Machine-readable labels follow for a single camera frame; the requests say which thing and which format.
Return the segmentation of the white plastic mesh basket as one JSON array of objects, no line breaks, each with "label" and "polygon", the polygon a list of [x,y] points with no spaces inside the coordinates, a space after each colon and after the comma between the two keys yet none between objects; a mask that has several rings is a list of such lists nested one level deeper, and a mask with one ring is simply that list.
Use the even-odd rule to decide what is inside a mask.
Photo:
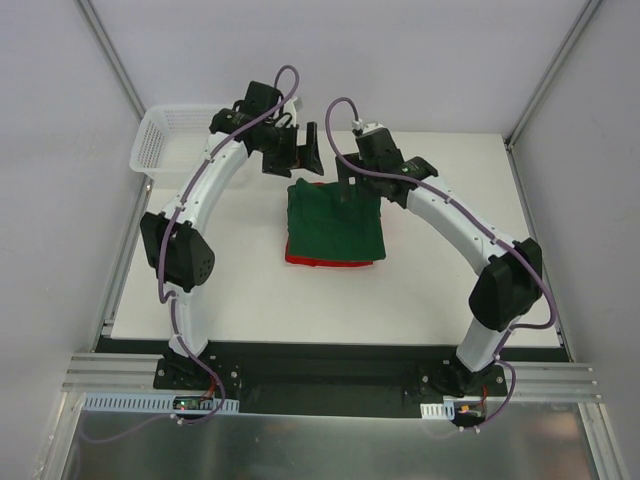
[{"label": "white plastic mesh basket", "polygon": [[227,105],[165,104],[144,115],[131,150],[129,167],[149,178],[189,174],[210,135],[213,116]]}]

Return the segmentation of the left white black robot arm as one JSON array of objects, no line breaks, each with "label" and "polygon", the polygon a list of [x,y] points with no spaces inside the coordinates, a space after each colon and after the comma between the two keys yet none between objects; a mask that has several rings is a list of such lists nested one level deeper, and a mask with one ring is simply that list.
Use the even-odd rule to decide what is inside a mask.
[{"label": "left white black robot arm", "polygon": [[155,387],[217,385],[206,356],[209,339],[203,297],[216,257],[204,232],[223,191],[254,152],[261,154],[266,174],[290,177],[297,169],[323,174],[318,126],[315,122],[299,125],[298,110],[293,94],[251,82],[243,99],[213,115],[191,177],[160,212],[142,216],[146,259],[156,273],[158,297],[168,306],[171,322]]}]

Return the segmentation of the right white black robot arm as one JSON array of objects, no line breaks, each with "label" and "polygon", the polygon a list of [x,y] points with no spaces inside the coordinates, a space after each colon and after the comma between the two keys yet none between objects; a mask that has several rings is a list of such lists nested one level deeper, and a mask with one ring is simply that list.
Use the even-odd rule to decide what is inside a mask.
[{"label": "right white black robot arm", "polygon": [[422,157],[405,159],[378,123],[352,124],[357,150],[337,154],[341,189],[385,198],[427,222],[477,276],[469,296],[472,321],[452,358],[430,374],[431,387],[463,397],[481,388],[506,343],[508,330],[540,299],[542,252],[531,238],[516,241],[481,221],[456,198]]}]

